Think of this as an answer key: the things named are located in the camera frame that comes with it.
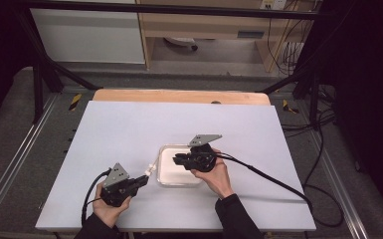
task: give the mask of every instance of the black cable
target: black cable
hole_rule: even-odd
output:
[[[322,121],[322,119],[323,119],[322,116],[323,116],[325,113],[330,112],[330,111],[332,111],[332,109],[328,109],[328,110],[326,110],[326,111],[323,111],[323,112],[318,116],[318,121]],[[314,173],[315,169],[316,169],[317,166],[318,166],[318,163],[319,163],[320,160],[321,160],[321,156],[322,156],[323,149],[324,149],[324,136],[323,136],[323,133],[322,133],[321,126],[322,126],[322,124],[319,123],[319,124],[318,124],[318,133],[320,134],[320,140],[321,140],[319,153],[318,153],[317,158],[315,159],[314,165],[312,166],[312,168],[311,168],[311,170],[310,170],[308,176],[306,177],[304,183],[302,184],[302,188],[303,188],[303,190],[305,190],[307,187],[310,187],[310,188],[312,188],[312,189],[315,189],[315,190],[317,190],[317,191],[320,191],[320,192],[324,193],[325,195],[327,195],[329,198],[331,198],[331,199],[334,201],[334,203],[337,205],[337,208],[338,208],[339,213],[340,213],[340,218],[339,218],[339,221],[338,221],[337,223],[326,223],[326,222],[323,222],[323,221],[319,220],[318,218],[316,218],[316,217],[314,217],[314,216],[312,216],[312,218],[314,218],[314,220],[315,220],[317,223],[319,223],[319,224],[321,224],[321,225],[323,225],[323,226],[327,226],[327,227],[338,227],[338,226],[340,226],[340,225],[343,223],[343,220],[344,220],[344,217],[343,217],[344,213],[343,213],[343,210],[342,210],[342,208],[341,208],[339,202],[334,198],[333,195],[329,194],[329,193],[326,192],[325,190],[323,190],[323,189],[321,189],[321,188],[319,188],[319,187],[316,187],[316,186],[313,186],[313,185],[308,184],[309,179],[311,178],[312,174]]]
[[[92,183],[92,186],[90,187],[87,195],[86,195],[86,199],[85,199],[85,203],[83,204],[83,210],[82,210],[82,225],[85,224],[86,222],[86,215],[87,215],[87,206],[89,205],[88,203],[88,200],[89,200],[89,197],[90,197],[90,194],[92,193],[93,191],[93,188],[95,188],[95,185],[96,183],[98,182],[98,180],[103,177],[103,176],[108,176],[110,174],[110,171],[111,171],[111,168],[108,170],[108,171],[105,171],[103,173],[101,173],[96,179],[95,181],[93,181]]]
[[[57,237],[57,239],[62,239],[62,237],[60,236],[58,232],[54,232],[54,235]]]
[[[302,20],[297,21],[297,22],[296,22],[296,23],[289,29],[289,31],[287,32],[287,35],[285,36],[284,41],[287,40],[287,38],[289,37],[290,33],[293,31],[293,29],[294,29],[300,22],[302,22]]]
[[[336,200],[336,198],[334,198],[333,195],[331,195],[330,193],[326,192],[325,190],[323,190],[323,189],[321,189],[319,187],[316,187],[316,186],[308,184],[309,179],[311,178],[313,172],[315,171],[315,169],[316,169],[316,167],[317,167],[317,165],[318,165],[318,163],[319,163],[319,161],[321,159],[322,152],[323,152],[323,149],[324,149],[324,136],[323,136],[321,127],[323,125],[326,125],[327,123],[335,120],[334,113],[325,116],[325,114],[329,113],[329,112],[332,112],[332,109],[327,109],[327,110],[323,111],[322,113],[320,113],[319,116],[318,116],[318,121],[317,121],[316,126],[318,128],[318,133],[320,134],[320,140],[321,140],[320,147],[319,147],[319,153],[318,153],[317,158],[315,159],[314,165],[312,166],[308,176],[306,177],[304,183],[302,184],[302,188],[303,188],[304,191],[308,187],[312,188],[314,190],[317,190],[317,191],[325,194],[331,200],[333,200],[333,202],[337,205],[337,208],[338,208],[339,214],[340,214],[340,218],[339,218],[339,220],[336,223],[326,223],[326,222],[323,222],[323,221],[319,220],[315,216],[312,216],[312,218],[314,219],[315,222],[317,222],[318,224],[321,224],[323,226],[326,226],[326,227],[338,227],[338,226],[340,226],[343,223],[343,220],[344,220],[344,216],[343,216],[344,213],[343,213],[342,207],[340,206],[340,203]],[[283,126],[284,131],[298,131],[298,130],[300,131],[299,133],[296,133],[296,134],[293,134],[293,135],[289,136],[289,137],[291,137],[291,136],[295,136],[295,135],[307,132],[309,130],[312,130],[313,127],[314,127],[314,124],[312,124],[312,123],[310,123],[310,124],[303,124],[303,125],[282,124],[282,126]],[[304,235],[305,235],[305,238],[308,238],[307,232],[304,232]]]
[[[334,198],[333,195],[331,195],[330,193],[326,192],[325,190],[319,188],[319,187],[316,187],[314,185],[311,185],[311,184],[306,184],[305,187],[309,187],[309,188],[312,188],[312,189],[315,189],[317,191],[320,191],[322,192],[323,194],[325,194],[326,196],[328,196],[331,200],[333,200],[333,202],[337,205],[337,208],[339,210],[339,214],[340,214],[340,218],[339,218],[339,221],[336,222],[336,223],[325,223],[319,219],[317,219],[316,217],[312,217],[314,218],[314,221],[318,222],[319,224],[323,225],[323,226],[326,226],[326,227],[338,227],[340,226],[342,223],[343,223],[343,220],[345,219],[344,216],[343,216],[343,209],[342,207],[340,206],[340,203],[336,200],[336,198]]]
[[[96,199],[94,199],[94,200],[88,202],[88,203],[87,203],[87,206],[89,206],[90,203],[93,203],[93,202],[96,202],[96,201],[99,201],[99,200],[101,200],[101,197],[100,197],[100,198],[96,198]]]
[[[278,67],[278,70],[279,70],[281,73],[283,73],[284,75],[286,75],[287,73],[283,72],[283,71],[285,71],[286,69],[283,69],[283,68],[279,65],[278,61],[276,60],[276,58],[275,58],[275,56],[273,55],[272,50],[271,50],[271,48],[270,48],[270,34],[271,34],[271,29],[272,29],[272,18],[269,19],[269,29],[268,29],[268,50],[269,50],[270,55],[271,55],[272,58],[273,58],[273,61],[275,62],[275,65]]]
[[[237,162],[237,163],[239,163],[241,165],[244,165],[247,169],[253,171],[254,173],[258,174],[259,176],[261,176],[261,177],[263,177],[263,178],[265,178],[265,179],[267,179],[267,180],[269,180],[269,181],[271,181],[271,182],[273,182],[273,183],[275,183],[275,184],[277,184],[277,185],[279,185],[279,186],[281,186],[281,187],[283,187],[283,188],[293,192],[294,194],[298,195],[300,198],[302,198],[306,202],[306,204],[308,205],[309,211],[312,213],[312,203],[311,203],[311,201],[309,201],[309,199],[305,195],[303,195],[302,193],[300,193],[296,189],[294,189],[294,188],[292,188],[292,187],[282,183],[281,181],[279,181],[279,180],[277,180],[277,179],[275,179],[273,177],[268,176],[267,174],[263,173],[262,171],[256,169],[255,167],[253,167],[251,165],[248,165],[248,164],[246,164],[244,162],[241,162],[237,158],[235,158],[235,157],[233,157],[233,156],[231,156],[231,155],[229,155],[227,153],[217,152],[216,156],[218,156],[220,158],[224,158],[224,159],[227,159],[227,160],[231,160],[231,161]]]

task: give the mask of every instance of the aluminum rail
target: aluminum rail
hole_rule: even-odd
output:
[[[297,104],[306,123],[309,123],[308,108],[306,103],[298,101]],[[314,140],[316,149],[320,151],[321,139],[319,132],[312,130],[311,136]],[[361,218],[359,217],[358,212],[353,205],[352,199],[350,198],[342,179],[334,167],[334,164],[326,148],[323,149],[321,164],[324,173],[327,176],[328,182],[330,183],[330,186],[334,192],[334,195],[342,207],[346,219],[346,224],[352,234],[352,237],[354,239],[368,239],[369,237],[367,231],[365,230],[364,224],[362,223]]]
[[[132,13],[161,13],[183,15],[209,15],[248,18],[297,19],[297,20],[330,20],[337,14],[335,12],[294,12],[263,9],[197,7],[176,5],[152,4],[126,4],[126,3],[100,3],[100,2],[73,2],[73,1],[46,1],[46,0],[20,0],[18,6],[35,9],[76,10],[94,12],[132,12]]]
[[[51,114],[54,103],[58,99],[58,96],[58,94],[53,94],[49,97],[45,105],[45,110],[42,117],[38,122],[31,126],[29,132],[27,133],[26,137],[24,138],[23,142],[9,163],[7,169],[3,173],[0,179],[0,204],[8,192],[15,177],[17,176],[18,171],[23,165],[24,160],[30,152],[30,149],[32,148],[36,138],[39,136],[39,133],[45,125],[49,115]]]

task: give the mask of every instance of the left hand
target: left hand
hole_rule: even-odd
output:
[[[102,186],[103,186],[103,182],[97,185],[95,199],[100,198]],[[93,202],[93,212],[104,224],[112,228],[114,224],[116,223],[116,220],[119,217],[120,213],[128,209],[130,201],[131,201],[131,197],[128,196],[122,202],[122,205],[120,205],[119,207],[113,207],[113,206],[107,205],[103,200],[97,200]]]

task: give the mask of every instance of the wire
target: wire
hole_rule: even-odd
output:
[[[283,54],[283,64],[285,64],[287,66],[287,75],[288,76],[290,76],[290,66],[292,66],[292,71],[294,70],[294,67],[296,66],[297,59],[299,58],[299,56],[297,56],[298,52],[299,52],[299,49],[302,46],[302,42],[305,39],[305,36],[306,36],[306,33],[307,33],[308,29],[311,27],[312,21],[309,21],[309,20],[299,20],[299,21],[297,21],[290,28],[290,30],[287,32],[287,35],[285,36],[284,41],[287,40],[287,38],[289,37],[290,33],[292,33],[293,30],[295,29],[295,27],[297,25],[299,25],[299,24],[300,24],[300,28],[301,28],[301,30],[300,30],[301,31],[300,42],[298,42],[298,43],[287,43],[287,46],[286,46],[284,54]]]
[[[54,235],[57,239],[62,239],[62,237],[60,236],[60,234],[58,232],[54,232]]]
[[[281,187],[283,187],[283,188],[285,188],[285,189],[287,189],[287,190],[293,192],[294,194],[298,195],[300,198],[302,198],[302,199],[306,202],[306,204],[308,205],[309,211],[312,213],[312,203],[311,203],[311,201],[309,201],[309,199],[308,199],[305,195],[303,195],[302,193],[300,193],[300,192],[297,191],[296,189],[294,189],[294,188],[292,188],[292,187],[290,187],[290,186],[288,186],[288,185],[282,183],[281,181],[279,181],[279,180],[277,180],[277,179],[275,179],[275,178],[273,178],[273,177],[271,177],[271,176],[268,176],[267,174],[263,173],[262,171],[256,169],[255,167],[253,167],[253,166],[251,166],[251,165],[248,165],[248,164],[246,164],[246,163],[244,163],[244,162],[241,162],[241,161],[238,160],[237,158],[235,158],[235,157],[233,157],[233,156],[231,156],[231,155],[229,155],[229,154],[227,154],[227,153],[224,153],[224,152],[216,152],[215,154],[216,154],[218,157],[220,157],[220,158],[224,158],[224,159],[227,159],[227,160],[231,160],[231,161],[237,162],[237,163],[239,163],[239,164],[241,164],[241,165],[244,165],[247,169],[249,169],[249,170],[255,172],[255,173],[258,174],[259,176],[261,176],[261,177],[263,177],[263,178],[265,178],[265,179],[267,179],[267,180],[269,180],[269,181],[271,181],[271,182],[273,182],[273,183],[275,183],[275,184],[277,184],[277,185],[279,185],[279,186],[281,186]]]
[[[93,202],[99,201],[99,200],[101,200],[101,197],[100,197],[100,198],[96,198],[96,199],[94,199],[94,200],[92,200],[92,201],[88,202],[88,203],[87,203],[87,205],[89,205],[90,203],[93,203]]]
[[[293,7],[291,10],[295,10],[295,7],[296,7],[296,4],[297,4],[298,0],[292,0],[289,4],[287,4],[287,6],[284,7],[284,10],[287,9],[289,6],[291,6],[293,4]],[[291,28],[290,30],[287,32],[287,35],[285,36],[285,39],[284,41],[287,39],[287,37],[289,36],[289,34],[293,31],[293,29],[296,27],[296,25],[298,25],[302,20],[299,20],[297,21]],[[279,70],[280,70],[280,73],[284,73],[284,71],[286,71],[284,74],[287,75],[287,76],[290,76],[291,73],[290,71],[293,71],[293,69],[291,70],[290,69],[290,65],[293,65],[295,60],[293,58],[292,60],[292,64],[289,64],[288,63],[288,60],[290,60],[290,58],[292,57],[292,55],[294,55],[295,51],[292,51],[289,47],[289,43],[287,43],[287,46],[284,50],[284,54],[283,54],[283,60],[282,60],[282,64],[284,64],[285,66],[287,66],[285,69],[283,69],[282,67],[280,67],[280,65],[278,64],[278,61],[275,59],[275,57],[273,56],[272,52],[271,52],[271,49],[270,49],[270,39],[269,39],[269,36],[270,36],[270,32],[269,32],[269,35],[268,35],[268,49],[269,49],[269,52],[271,54],[271,56],[274,58],[275,62],[276,62],[276,65],[278,66]]]
[[[271,55],[272,58],[273,58],[273,61],[275,62],[276,66],[278,67],[278,70],[279,70],[281,73],[283,73],[283,74],[286,75],[287,73],[284,72],[286,69],[283,69],[283,68],[279,65],[278,61],[276,60],[276,57],[273,55],[272,50],[271,50],[271,48],[270,48],[270,35],[271,35],[271,29],[272,29],[272,18],[269,19],[269,29],[268,29],[268,50],[269,50],[270,55]]]
[[[340,205],[340,203],[334,198],[333,195],[331,195],[330,193],[326,192],[325,190],[319,188],[319,187],[316,187],[316,186],[313,186],[311,184],[308,184],[308,181],[310,180],[310,178],[312,177],[312,174],[314,173],[315,169],[317,168],[318,166],[318,163],[320,162],[321,160],[321,156],[322,156],[322,153],[323,153],[323,149],[324,149],[324,135],[323,135],[323,132],[322,132],[322,129],[321,127],[333,120],[335,120],[335,116],[334,116],[334,113],[330,114],[330,115],[327,115],[325,116],[325,114],[329,113],[329,112],[332,112],[332,109],[327,109],[325,111],[323,111],[321,114],[319,114],[318,116],[318,121],[317,121],[317,128],[318,128],[318,133],[320,135],[320,147],[319,147],[319,153],[318,153],[318,156],[317,158],[315,159],[315,162],[314,162],[314,165],[311,167],[311,170],[309,171],[307,177],[305,178],[305,181],[303,182],[302,184],[302,188],[303,190],[305,191],[307,188],[312,188],[314,190],[317,190],[323,194],[325,194],[326,196],[328,196],[331,200],[333,200],[333,202],[337,205],[337,208],[339,210],[339,220],[336,222],[336,223],[326,223],[324,221],[321,221],[320,219],[316,218],[315,216],[312,216],[313,219],[315,220],[315,222],[317,222],[318,224],[321,224],[323,226],[327,226],[327,227],[338,227],[340,226],[342,223],[343,223],[343,220],[344,220],[344,213],[343,213],[343,210],[342,210],[342,207]],[[298,135],[298,134],[301,134],[303,132],[306,132],[306,131],[309,131],[309,130],[312,130],[314,125],[313,124],[305,124],[305,125],[289,125],[289,124],[283,124],[283,125],[286,125],[286,126],[290,126],[289,128],[287,128],[287,130],[302,130],[302,132],[299,132],[297,134],[294,134],[292,136],[295,136],[295,135]]]
[[[96,183],[98,182],[98,180],[103,177],[103,176],[108,176],[110,174],[110,171],[111,171],[111,168],[108,170],[108,171],[104,171],[103,173],[101,173],[96,179],[95,181],[93,181],[92,183],[92,186],[90,187],[87,195],[86,195],[86,199],[85,199],[85,202],[83,204],[83,210],[82,210],[82,225],[85,224],[86,222],[86,215],[87,215],[87,206],[89,205],[88,201],[89,201],[89,197],[90,197],[90,194],[92,193],[92,190],[93,188],[95,188],[95,185]]]

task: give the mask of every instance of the floor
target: floor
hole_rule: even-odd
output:
[[[90,66],[68,64],[90,82],[107,88],[147,88],[253,92],[269,86],[285,76],[285,72],[266,73],[263,61],[258,57],[255,44],[251,41],[197,40],[197,52],[191,49],[172,46],[158,39],[152,68],[146,70],[132,66]],[[70,138],[81,120],[86,103],[94,92],[80,88],[64,79],[67,87],[55,97],[55,106],[47,122],[41,128],[34,144],[26,152],[18,173],[9,182],[10,187],[0,203],[0,238],[55,238],[49,232],[34,228],[43,203],[69,150]],[[291,97],[294,85],[290,84],[278,93],[270,95],[272,104],[277,107],[281,123],[305,124],[303,115],[305,101],[295,101]],[[332,94],[332,89],[324,88]],[[75,111],[68,107],[75,94],[83,94]],[[284,100],[291,109],[284,111]],[[14,86],[0,109],[0,178],[24,137],[32,127],[34,112],[32,94],[32,74],[29,70],[20,72]],[[320,104],[320,109],[328,108],[328,103]],[[341,180],[362,221],[368,238],[383,238],[383,200],[367,174],[356,172],[354,161],[345,144],[338,125],[330,123],[323,128],[325,151],[323,155],[332,160]],[[293,136],[286,132],[289,151],[296,171],[301,179],[308,175],[318,148],[315,146],[316,132],[307,131]],[[320,164],[310,180],[333,194],[329,178]],[[314,217],[334,223],[339,218],[337,207],[322,193],[308,190],[306,194],[314,202]],[[337,227],[317,225],[310,238],[363,238],[351,233],[351,225],[343,222]],[[73,238],[73,234],[61,234],[62,238]],[[302,233],[273,232],[268,238],[303,238]]]

